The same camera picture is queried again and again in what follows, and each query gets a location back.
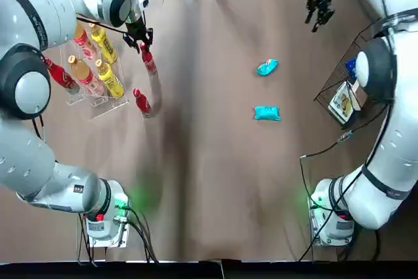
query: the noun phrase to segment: orange juice bottle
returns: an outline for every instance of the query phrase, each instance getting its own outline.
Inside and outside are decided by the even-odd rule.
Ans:
[[[77,60],[76,56],[69,56],[68,62],[71,65],[72,75],[83,84],[94,96],[103,96],[105,87],[94,75],[93,71],[84,60]]]

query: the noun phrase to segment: bottle cap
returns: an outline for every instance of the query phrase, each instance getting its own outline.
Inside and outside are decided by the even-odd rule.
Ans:
[[[134,89],[133,89],[133,95],[134,95],[135,97],[140,97],[141,92],[140,92],[137,88],[134,88]]]
[[[76,56],[74,56],[74,55],[71,55],[71,56],[69,56],[68,57],[68,63],[70,63],[71,65],[72,64],[77,64],[77,58],[76,58]]]
[[[146,46],[146,44],[144,43],[144,42],[142,42],[142,43],[140,43],[140,45],[139,45],[139,48],[142,50],[142,51],[148,51],[148,47]]]
[[[103,66],[103,61],[101,59],[98,59],[94,64],[96,65],[96,67],[101,68]]]
[[[52,66],[52,61],[50,58],[45,57],[45,64],[47,66],[47,68],[50,68]]]
[[[96,35],[98,34],[98,32],[100,31],[99,26],[97,24],[94,23],[89,23],[89,26],[91,28],[91,32]]]

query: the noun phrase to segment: yellow bottle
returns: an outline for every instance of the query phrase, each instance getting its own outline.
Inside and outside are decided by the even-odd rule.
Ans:
[[[106,32],[103,28],[93,23],[89,24],[91,28],[91,38],[100,46],[101,53],[107,62],[115,63],[118,59],[118,53],[108,40]]]
[[[123,95],[123,86],[119,82],[118,78],[116,78],[111,66],[100,59],[96,60],[95,64],[99,72],[100,80],[103,81],[105,86],[108,88],[112,97],[121,97]]]

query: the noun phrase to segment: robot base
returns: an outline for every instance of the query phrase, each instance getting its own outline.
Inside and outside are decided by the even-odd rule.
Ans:
[[[128,243],[129,226],[117,223],[114,217],[129,217],[129,211],[116,207],[116,203],[129,204],[128,196],[122,186],[114,180],[108,181],[112,191],[110,206],[102,222],[91,222],[87,219],[88,235],[91,247],[95,248],[125,248]]]
[[[311,202],[311,200],[308,198],[308,208],[311,208],[314,204]],[[328,218],[328,215],[330,212],[328,210],[323,210],[320,208],[316,209],[309,209],[309,220],[310,220],[310,236],[311,240],[314,239],[314,236],[317,234],[318,230],[322,227],[325,220]],[[337,220],[340,220],[335,213],[332,213],[333,216]],[[335,220],[334,217],[330,218],[330,220],[327,222],[327,225],[331,223],[332,220]],[[324,227],[319,235],[316,237],[316,239],[313,242],[313,246],[346,246],[351,242],[353,231],[350,233],[350,235],[346,236],[345,238],[336,238],[331,233],[327,232],[329,231],[331,225],[327,226],[328,228]],[[337,229],[333,229],[334,232],[332,233],[338,233]]]

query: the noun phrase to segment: red bottle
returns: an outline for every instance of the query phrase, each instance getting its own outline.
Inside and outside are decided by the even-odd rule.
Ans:
[[[151,116],[151,106],[144,94],[142,94],[137,88],[133,90],[137,106],[141,110],[144,117],[148,118]]]
[[[149,47],[142,42],[139,46],[142,52],[142,60],[145,63],[145,68],[148,71],[148,74],[154,75],[157,72],[157,67],[155,66],[154,58],[150,52]]]
[[[71,76],[65,72],[64,68],[56,65],[50,58],[45,57],[45,64],[52,78],[71,95],[77,94],[80,91],[80,86],[74,81]]]

